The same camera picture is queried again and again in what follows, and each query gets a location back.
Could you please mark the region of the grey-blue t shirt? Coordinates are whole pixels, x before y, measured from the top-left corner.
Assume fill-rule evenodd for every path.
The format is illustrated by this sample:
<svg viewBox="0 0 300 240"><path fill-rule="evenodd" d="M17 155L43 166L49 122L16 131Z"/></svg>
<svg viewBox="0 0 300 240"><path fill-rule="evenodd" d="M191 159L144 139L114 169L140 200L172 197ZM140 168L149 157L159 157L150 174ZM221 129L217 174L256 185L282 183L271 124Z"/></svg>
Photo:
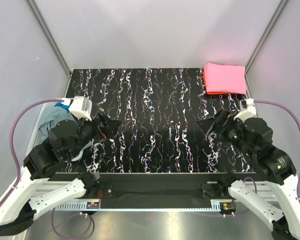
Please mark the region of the grey-blue t shirt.
<svg viewBox="0 0 300 240"><path fill-rule="evenodd" d="M57 102L53 106L46 107L38 122L38 130L40 132L39 144L49 136L51 129L64 120L75 120L73 115L69 112L69 106Z"/></svg>

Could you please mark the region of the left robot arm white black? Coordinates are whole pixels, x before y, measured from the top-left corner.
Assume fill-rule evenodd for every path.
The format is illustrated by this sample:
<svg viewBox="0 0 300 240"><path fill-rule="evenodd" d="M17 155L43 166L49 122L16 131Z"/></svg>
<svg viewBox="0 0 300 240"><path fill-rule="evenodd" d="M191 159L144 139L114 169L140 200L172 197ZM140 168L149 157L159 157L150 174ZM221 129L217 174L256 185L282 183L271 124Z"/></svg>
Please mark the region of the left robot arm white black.
<svg viewBox="0 0 300 240"><path fill-rule="evenodd" d="M77 198L91 199L98 194L98 180L90 172L82 171L58 189L33 195L89 142L114 139L121 124L120 120L98 113L96 118L81 120L80 124L62 120L52 128L43 143L35 146L24 159L17 185L7 190L7 197L0 198L0 237L22 233L61 204Z"/></svg>

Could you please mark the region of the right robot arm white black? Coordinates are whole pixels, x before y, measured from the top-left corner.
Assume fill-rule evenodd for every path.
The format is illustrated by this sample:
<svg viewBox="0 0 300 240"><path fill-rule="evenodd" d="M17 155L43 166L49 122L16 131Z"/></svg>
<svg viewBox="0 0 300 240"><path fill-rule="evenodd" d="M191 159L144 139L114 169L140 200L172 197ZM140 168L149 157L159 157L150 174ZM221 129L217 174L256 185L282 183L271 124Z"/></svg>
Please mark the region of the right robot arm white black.
<svg viewBox="0 0 300 240"><path fill-rule="evenodd" d="M206 137L231 144L247 158L257 176L275 195L280 208L250 190L232 173L218 181L219 192L240 201L254 213L271 231L273 239L300 240L299 178L289 155L273 145L273 130L267 123L248 110L237 115L221 110L196 123Z"/></svg>

